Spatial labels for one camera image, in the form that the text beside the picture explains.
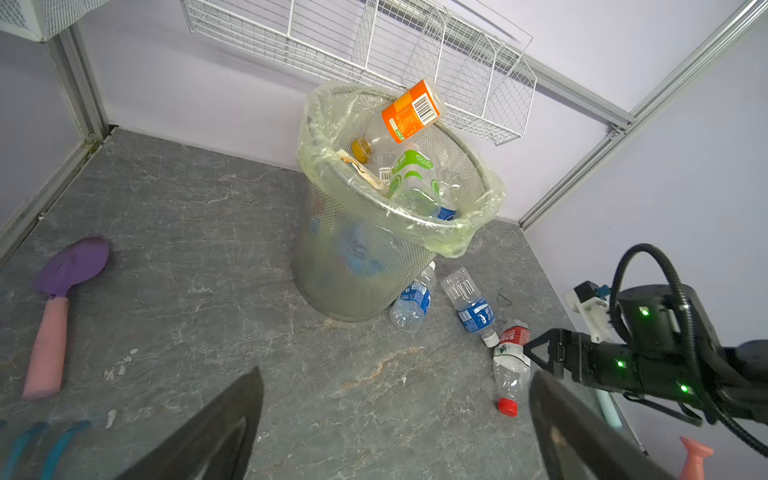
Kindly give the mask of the blue label bottle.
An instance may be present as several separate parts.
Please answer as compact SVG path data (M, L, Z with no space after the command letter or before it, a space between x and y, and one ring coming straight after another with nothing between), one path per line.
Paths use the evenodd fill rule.
M464 330L478 336L486 347L495 348L500 342L495 326L496 315L467 269L454 271L440 284Z
M431 261L390 307L389 318L399 330L416 333L422 327L436 286L435 267Z
M437 218L445 221L452 221L457 215L457 209L453 205L442 206L437 213Z

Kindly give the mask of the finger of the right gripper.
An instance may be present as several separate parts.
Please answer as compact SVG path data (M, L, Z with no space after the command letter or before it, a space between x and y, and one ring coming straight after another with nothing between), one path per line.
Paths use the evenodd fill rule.
M567 331L552 328L529 340L523 349L525 355L542 370L555 378L562 378L567 356L566 347Z

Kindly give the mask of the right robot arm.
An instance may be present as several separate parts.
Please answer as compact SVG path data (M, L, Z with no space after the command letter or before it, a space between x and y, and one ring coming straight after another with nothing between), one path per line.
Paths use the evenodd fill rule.
M767 421L767 343L721 345L696 291L669 258L640 243L621 257L607 299L611 343L553 328L525 354L542 370L692 425L722 423L760 455L767 445L739 425Z

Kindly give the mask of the orange label juice bottle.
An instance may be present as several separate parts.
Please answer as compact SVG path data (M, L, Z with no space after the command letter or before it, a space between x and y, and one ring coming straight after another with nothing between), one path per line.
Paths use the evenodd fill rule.
M351 143L351 153L361 164L390 153L434 124L447 107L430 78L420 80L383 109L374 108L364 132Z

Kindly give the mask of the red label bottle red cap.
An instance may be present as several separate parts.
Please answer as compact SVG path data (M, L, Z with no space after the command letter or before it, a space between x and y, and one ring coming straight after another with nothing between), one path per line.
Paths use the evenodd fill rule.
M529 339L529 326L516 320L503 331L493 353L497 408L511 418L523 413L529 399L531 360L524 353Z

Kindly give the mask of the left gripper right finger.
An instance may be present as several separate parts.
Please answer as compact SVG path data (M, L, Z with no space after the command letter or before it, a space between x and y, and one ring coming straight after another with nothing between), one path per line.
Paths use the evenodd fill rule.
M547 372L532 378L529 409L551 479L671 477Z

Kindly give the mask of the green label bottle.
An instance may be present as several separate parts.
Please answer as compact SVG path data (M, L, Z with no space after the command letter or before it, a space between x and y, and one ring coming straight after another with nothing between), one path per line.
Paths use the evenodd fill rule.
M415 149L405 150L391 170L389 198L420 216L436 216L441 208L439 164Z

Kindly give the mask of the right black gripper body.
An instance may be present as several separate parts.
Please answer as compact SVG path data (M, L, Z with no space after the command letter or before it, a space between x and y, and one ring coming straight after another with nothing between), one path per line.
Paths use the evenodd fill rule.
M642 387L638 361L624 344L594 343L584 333L556 329L551 338L551 373L592 388L614 392L639 392Z

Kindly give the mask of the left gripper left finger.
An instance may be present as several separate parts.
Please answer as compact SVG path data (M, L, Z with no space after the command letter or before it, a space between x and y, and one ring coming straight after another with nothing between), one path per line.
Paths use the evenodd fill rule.
M264 401L255 367L239 377L122 479L243 479Z

